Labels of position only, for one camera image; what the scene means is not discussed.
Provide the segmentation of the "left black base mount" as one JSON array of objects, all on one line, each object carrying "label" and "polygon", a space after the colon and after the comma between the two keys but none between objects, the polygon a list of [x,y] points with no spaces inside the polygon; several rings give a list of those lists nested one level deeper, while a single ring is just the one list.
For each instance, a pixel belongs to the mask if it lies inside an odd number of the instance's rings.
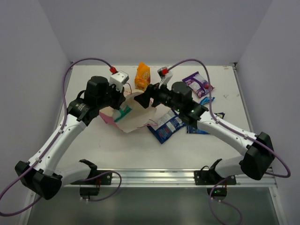
[{"label": "left black base mount", "polygon": [[72,185],[111,185],[113,173],[109,170],[94,170],[87,179],[71,183]]}]

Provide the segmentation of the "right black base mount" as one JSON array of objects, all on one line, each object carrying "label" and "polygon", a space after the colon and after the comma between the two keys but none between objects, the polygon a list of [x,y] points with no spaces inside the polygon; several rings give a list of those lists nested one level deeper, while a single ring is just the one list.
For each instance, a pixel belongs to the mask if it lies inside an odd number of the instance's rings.
[{"label": "right black base mount", "polygon": [[207,165],[203,166],[200,170],[194,171],[196,185],[215,185],[223,179],[216,172],[212,172]]}]

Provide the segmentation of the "green white snack packet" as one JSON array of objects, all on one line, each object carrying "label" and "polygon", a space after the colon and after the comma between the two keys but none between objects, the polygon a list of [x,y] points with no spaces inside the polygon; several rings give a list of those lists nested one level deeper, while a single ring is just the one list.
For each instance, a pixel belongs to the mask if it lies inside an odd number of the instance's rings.
[{"label": "green white snack packet", "polygon": [[117,123],[119,120],[124,118],[128,113],[130,113],[132,108],[129,105],[124,105],[118,110],[114,110],[112,114],[113,121]]}]

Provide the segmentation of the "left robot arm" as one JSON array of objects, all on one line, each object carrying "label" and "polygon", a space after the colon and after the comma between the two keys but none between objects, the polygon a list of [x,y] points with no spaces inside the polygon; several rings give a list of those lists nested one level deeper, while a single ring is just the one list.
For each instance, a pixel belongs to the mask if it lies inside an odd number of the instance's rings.
[{"label": "left robot arm", "polygon": [[117,72],[106,79],[93,76],[86,89],[73,100],[63,117],[44,146],[27,162],[19,161],[15,166],[24,186],[49,200],[60,188],[74,182],[94,183],[99,177],[97,166],[82,159],[67,169],[57,169],[57,165],[74,139],[106,107],[119,109],[126,100],[124,84],[129,80],[127,74]]}]

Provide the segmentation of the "dark blue vinegar chip bag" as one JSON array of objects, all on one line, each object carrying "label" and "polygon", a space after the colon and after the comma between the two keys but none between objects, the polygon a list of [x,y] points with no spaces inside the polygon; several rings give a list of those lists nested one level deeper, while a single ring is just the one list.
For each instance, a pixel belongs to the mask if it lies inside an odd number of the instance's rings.
[{"label": "dark blue vinegar chip bag", "polygon": [[[218,113],[214,113],[216,117],[219,117],[221,119],[224,119],[225,117],[225,113],[224,112],[218,112]],[[198,128],[195,128],[191,125],[187,126],[187,134],[199,134],[199,135],[209,135],[210,133],[207,132],[205,129],[203,129],[203,126],[200,126]]]}]

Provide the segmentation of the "light blue white wrapper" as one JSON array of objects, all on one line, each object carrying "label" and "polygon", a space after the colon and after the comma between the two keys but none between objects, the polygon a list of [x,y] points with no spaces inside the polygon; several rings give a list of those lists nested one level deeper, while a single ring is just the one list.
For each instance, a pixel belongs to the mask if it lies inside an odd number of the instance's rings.
[{"label": "light blue white wrapper", "polygon": [[200,105],[209,105],[215,100],[215,97],[205,97],[200,101]]}]

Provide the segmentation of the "aluminium front rail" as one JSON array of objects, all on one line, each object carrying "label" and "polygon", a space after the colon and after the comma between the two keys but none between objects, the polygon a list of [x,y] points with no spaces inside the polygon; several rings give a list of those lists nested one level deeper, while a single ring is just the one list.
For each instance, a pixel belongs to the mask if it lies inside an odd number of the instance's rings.
[{"label": "aluminium front rail", "polygon": [[[117,170],[117,174],[114,174],[112,170],[107,170],[108,175],[105,179],[108,181],[102,181],[102,185],[112,185],[118,184],[120,179],[122,179],[121,184],[123,186],[130,187],[142,187],[142,186],[154,186],[154,187],[164,187],[164,186],[180,186],[180,187],[191,187],[191,186],[201,186],[201,187],[213,187],[217,184],[216,181],[211,181],[204,177],[204,174],[208,172],[207,169],[192,171],[188,170]],[[261,180],[253,180],[248,176],[242,175],[232,175],[225,181],[220,179],[218,181],[221,187],[250,187],[250,188],[269,188],[276,187],[276,180],[273,176],[265,175]]]}]

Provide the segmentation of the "right black controller box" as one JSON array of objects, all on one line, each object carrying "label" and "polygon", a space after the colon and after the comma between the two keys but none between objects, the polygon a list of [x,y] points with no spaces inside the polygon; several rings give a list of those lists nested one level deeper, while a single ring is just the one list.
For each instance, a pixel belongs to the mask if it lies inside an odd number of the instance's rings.
[{"label": "right black controller box", "polygon": [[213,198],[225,198],[227,196],[227,189],[225,187],[217,187],[215,189],[213,188],[207,188],[207,194]]}]

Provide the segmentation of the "orange snack packet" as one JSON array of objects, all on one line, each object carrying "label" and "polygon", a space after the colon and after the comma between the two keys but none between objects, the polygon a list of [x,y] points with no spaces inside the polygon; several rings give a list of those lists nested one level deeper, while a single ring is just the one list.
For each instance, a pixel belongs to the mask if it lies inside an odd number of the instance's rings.
[{"label": "orange snack packet", "polygon": [[135,88],[145,91],[150,84],[150,67],[140,62],[135,75]]}]

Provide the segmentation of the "pink beige paper bag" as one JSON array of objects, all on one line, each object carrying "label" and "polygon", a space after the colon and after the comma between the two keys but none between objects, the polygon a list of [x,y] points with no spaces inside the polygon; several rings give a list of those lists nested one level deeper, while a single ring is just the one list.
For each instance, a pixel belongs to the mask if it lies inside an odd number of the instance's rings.
[{"label": "pink beige paper bag", "polygon": [[151,106],[152,101],[150,101],[148,108],[143,108],[134,100],[134,97],[141,93],[143,93],[142,90],[131,89],[130,86],[124,89],[124,96],[126,100],[121,107],[124,105],[129,105],[132,110],[117,123],[113,121],[112,115],[115,109],[111,107],[106,107],[100,110],[99,116],[105,123],[112,125],[125,133],[130,133],[145,126],[156,125],[155,113],[157,109]]}]

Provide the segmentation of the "black controller box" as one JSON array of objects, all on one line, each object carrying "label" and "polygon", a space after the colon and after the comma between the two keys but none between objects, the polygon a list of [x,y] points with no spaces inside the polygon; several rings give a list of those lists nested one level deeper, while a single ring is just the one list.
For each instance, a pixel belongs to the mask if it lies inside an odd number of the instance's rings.
[{"label": "black controller box", "polygon": [[225,187],[217,187],[215,189],[213,188],[207,188],[207,194],[213,198],[225,198],[227,196],[227,189]]},{"label": "black controller box", "polygon": [[97,196],[100,192],[100,186],[80,186],[79,194],[82,198],[90,199],[91,196]]}]

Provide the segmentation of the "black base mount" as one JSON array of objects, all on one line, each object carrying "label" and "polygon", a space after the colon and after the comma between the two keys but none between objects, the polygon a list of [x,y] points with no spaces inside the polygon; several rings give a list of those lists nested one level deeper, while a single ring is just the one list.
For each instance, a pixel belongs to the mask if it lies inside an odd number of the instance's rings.
[{"label": "black base mount", "polygon": [[212,172],[207,165],[203,166],[200,170],[194,171],[196,185],[215,185],[223,179],[216,172]]},{"label": "black base mount", "polygon": [[113,173],[109,170],[94,170],[87,179],[71,183],[72,185],[111,185]]}]

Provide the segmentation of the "left black controller box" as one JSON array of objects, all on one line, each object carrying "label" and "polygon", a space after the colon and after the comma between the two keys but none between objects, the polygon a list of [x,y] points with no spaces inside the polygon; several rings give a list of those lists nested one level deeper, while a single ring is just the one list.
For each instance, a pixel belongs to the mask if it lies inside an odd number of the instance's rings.
[{"label": "left black controller box", "polygon": [[90,199],[91,196],[97,196],[100,192],[100,186],[80,186],[79,194],[82,198]]}]

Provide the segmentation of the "purple snack packet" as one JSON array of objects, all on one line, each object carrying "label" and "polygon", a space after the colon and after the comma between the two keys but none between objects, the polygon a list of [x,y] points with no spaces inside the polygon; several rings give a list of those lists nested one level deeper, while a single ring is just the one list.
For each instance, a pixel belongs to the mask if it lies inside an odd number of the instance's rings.
[{"label": "purple snack packet", "polygon": [[195,72],[182,81],[199,97],[202,98],[208,95],[209,91],[213,91],[214,87],[209,85],[208,81],[203,78],[199,72]]}]

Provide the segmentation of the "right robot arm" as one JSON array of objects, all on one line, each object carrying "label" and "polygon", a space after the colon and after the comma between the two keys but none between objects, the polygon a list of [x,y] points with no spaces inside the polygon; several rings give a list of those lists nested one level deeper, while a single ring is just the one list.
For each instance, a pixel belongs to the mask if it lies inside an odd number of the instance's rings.
[{"label": "right robot arm", "polygon": [[267,172],[274,156],[263,148],[272,149],[270,136],[264,132],[256,135],[243,131],[221,118],[213,118],[207,107],[195,102],[191,89],[184,82],[175,82],[169,90],[166,85],[149,85],[146,91],[134,97],[142,107],[163,104],[179,114],[186,124],[208,132],[239,152],[238,157],[218,159],[202,178],[212,184],[221,183],[226,177],[245,174],[260,180]]}]

